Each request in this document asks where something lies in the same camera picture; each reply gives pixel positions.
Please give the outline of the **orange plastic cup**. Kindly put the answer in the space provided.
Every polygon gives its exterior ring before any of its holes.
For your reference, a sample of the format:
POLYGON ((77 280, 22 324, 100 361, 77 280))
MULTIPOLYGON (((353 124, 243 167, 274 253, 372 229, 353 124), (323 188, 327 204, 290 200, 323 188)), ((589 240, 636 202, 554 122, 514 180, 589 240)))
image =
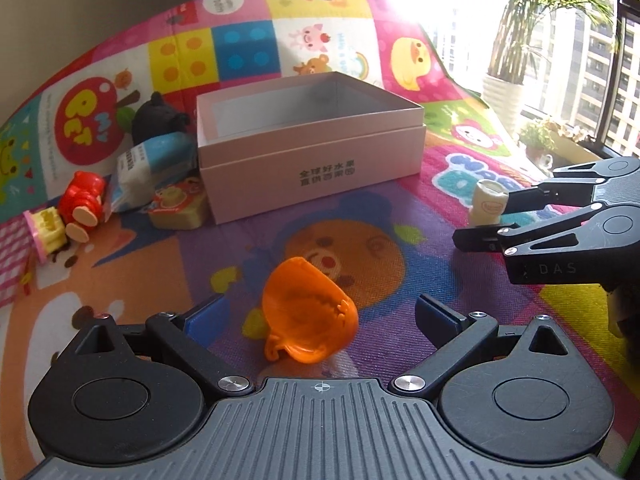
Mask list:
POLYGON ((269 361, 284 352, 299 363, 319 363, 345 349, 359 328, 354 300, 302 257, 283 261, 269 275, 262 315, 269 361))

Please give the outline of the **pink yellow cake toy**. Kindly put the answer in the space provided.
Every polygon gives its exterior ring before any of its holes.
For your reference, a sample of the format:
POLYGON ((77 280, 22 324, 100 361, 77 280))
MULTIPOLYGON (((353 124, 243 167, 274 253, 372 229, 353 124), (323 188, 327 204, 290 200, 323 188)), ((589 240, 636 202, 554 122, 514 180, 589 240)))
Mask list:
POLYGON ((65 224, 55 207, 40 209, 36 212, 25 211, 23 217, 34 242, 40 263, 67 243, 65 224))

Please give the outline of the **black plush toy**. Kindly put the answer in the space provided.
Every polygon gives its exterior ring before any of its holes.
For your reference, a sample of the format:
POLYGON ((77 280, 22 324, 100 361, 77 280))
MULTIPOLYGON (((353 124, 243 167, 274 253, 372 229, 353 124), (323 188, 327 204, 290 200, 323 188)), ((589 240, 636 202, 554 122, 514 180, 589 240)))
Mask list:
POLYGON ((149 101, 140 107, 131 122, 132 144, 139 145, 147 140, 174 132, 186 132, 191 119, 168 104, 160 92, 154 91, 149 101))

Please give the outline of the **white cylindrical figurine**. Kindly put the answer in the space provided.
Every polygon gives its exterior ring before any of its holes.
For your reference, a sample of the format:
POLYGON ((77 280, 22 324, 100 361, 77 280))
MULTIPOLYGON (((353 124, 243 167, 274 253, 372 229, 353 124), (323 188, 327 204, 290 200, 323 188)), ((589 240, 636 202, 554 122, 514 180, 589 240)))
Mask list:
POLYGON ((499 182, 483 179, 476 182, 469 209, 469 226, 496 226, 506 210, 509 191, 499 182))

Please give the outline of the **potted palm plant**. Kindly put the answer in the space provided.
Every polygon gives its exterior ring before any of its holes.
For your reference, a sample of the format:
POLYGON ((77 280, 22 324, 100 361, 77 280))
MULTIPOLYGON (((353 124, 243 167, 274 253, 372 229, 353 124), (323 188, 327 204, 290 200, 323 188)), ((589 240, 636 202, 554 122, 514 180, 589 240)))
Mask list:
POLYGON ((487 72, 482 99, 496 113, 508 133, 516 131, 523 110, 528 70, 536 70, 544 51, 535 46, 535 32, 551 14, 579 11, 594 24, 609 25, 611 0, 508 0, 503 8, 487 72))

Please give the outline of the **blue tissue pack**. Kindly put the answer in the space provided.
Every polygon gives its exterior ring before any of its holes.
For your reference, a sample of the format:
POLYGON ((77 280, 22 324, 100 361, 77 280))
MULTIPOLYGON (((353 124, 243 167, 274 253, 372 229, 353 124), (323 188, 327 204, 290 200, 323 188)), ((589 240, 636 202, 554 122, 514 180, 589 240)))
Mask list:
POLYGON ((149 205, 157 191, 182 180, 197 164, 194 137, 183 132, 156 136, 123 152, 107 185, 105 219, 149 205))

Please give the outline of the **colourful cartoon play mat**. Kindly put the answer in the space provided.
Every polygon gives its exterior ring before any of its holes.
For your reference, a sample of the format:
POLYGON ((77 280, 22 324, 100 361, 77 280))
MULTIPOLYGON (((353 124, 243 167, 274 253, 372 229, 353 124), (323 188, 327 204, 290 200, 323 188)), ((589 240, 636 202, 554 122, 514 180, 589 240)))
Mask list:
POLYGON ((392 378, 431 352, 413 322, 428 292, 504 324, 556 318, 615 405, 601 456, 629 472, 639 451, 639 371, 608 329, 596 285, 518 286, 496 255, 465 255, 463 226, 480 179, 525 188, 541 179, 495 114, 446 73, 437 56, 411 99, 425 110, 418 174, 237 222, 166 231, 144 212, 118 214, 39 263, 22 213, 51 205, 77 170, 109 174, 130 147, 134 112, 160 92, 193 113, 202 93, 255 81, 338 70, 398 88, 392 44, 424 29, 388 0, 192 0, 89 50, 45 82, 1 128, 1 474, 18 479, 42 454, 27 421, 32 390, 96 314, 140 323, 223 294, 207 333, 230 364, 257 378, 392 378), (259 299, 280 261, 306 256, 360 311, 354 342, 303 366, 264 356, 259 299))

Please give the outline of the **red bear toy figure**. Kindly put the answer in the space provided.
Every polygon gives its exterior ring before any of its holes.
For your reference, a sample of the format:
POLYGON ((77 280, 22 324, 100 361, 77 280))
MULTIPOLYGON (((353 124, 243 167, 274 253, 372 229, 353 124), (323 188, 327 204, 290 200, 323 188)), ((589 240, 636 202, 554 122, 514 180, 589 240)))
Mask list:
POLYGON ((88 243, 90 234, 104 222, 106 181, 89 171, 76 171, 58 201, 58 214, 65 234, 79 244, 88 243))

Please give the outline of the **pink cardboard box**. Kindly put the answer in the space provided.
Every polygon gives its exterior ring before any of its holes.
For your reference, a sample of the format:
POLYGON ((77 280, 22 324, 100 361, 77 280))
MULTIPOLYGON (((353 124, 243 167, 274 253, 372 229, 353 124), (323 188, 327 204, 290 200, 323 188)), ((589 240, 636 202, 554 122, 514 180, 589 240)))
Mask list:
POLYGON ((342 73, 196 99, 198 163, 218 224, 417 174, 423 108, 342 73))

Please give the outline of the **small potted flower plant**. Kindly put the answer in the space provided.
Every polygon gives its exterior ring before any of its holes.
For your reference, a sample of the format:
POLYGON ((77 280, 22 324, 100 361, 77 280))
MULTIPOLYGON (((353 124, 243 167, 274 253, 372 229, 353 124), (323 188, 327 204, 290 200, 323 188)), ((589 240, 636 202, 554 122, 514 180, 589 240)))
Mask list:
POLYGON ((552 168, 552 152, 555 148, 553 136, 559 132, 559 128, 560 125, 551 119, 537 119, 526 122, 518 134, 527 158, 541 170, 552 168))

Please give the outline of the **red yellow toy camera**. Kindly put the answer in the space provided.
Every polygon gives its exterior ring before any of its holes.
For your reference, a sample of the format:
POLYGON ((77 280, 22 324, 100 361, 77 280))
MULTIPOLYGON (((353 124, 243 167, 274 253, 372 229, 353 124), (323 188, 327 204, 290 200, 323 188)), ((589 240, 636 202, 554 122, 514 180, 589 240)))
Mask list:
POLYGON ((157 229, 198 229, 210 216, 204 185, 199 177, 187 177, 158 190, 148 216, 157 229))

